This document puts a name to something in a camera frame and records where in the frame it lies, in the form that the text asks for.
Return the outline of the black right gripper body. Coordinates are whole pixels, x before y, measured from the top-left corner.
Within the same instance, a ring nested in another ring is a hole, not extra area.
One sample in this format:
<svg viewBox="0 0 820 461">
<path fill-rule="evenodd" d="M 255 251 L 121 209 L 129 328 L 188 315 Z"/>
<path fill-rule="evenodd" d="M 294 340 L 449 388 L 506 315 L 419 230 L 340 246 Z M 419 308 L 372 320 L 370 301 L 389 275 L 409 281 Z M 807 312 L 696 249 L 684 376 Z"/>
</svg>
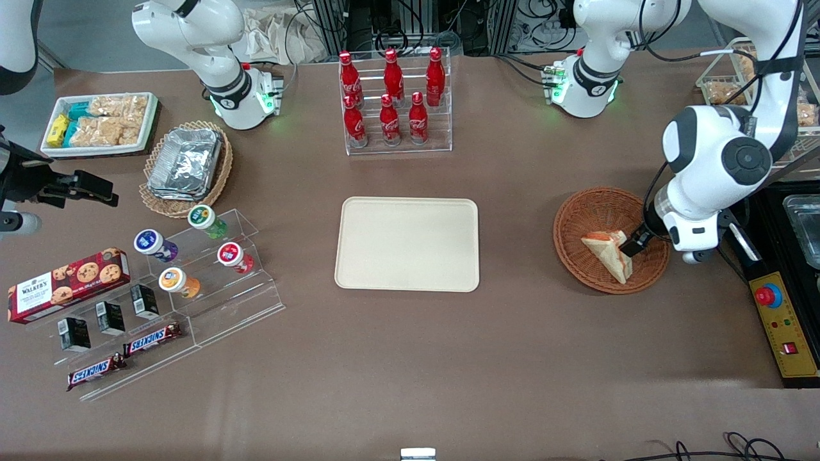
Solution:
<svg viewBox="0 0 820 461">
<path fill-rule="evenodd" d="M 59 174 L 50 167 L 51 160 L 7 140 L 2 146 L 1 201 L 38 202 L 63 208 L 67 200 L 78 197 L 70 191 L 69 175 Z"/>
</svg>

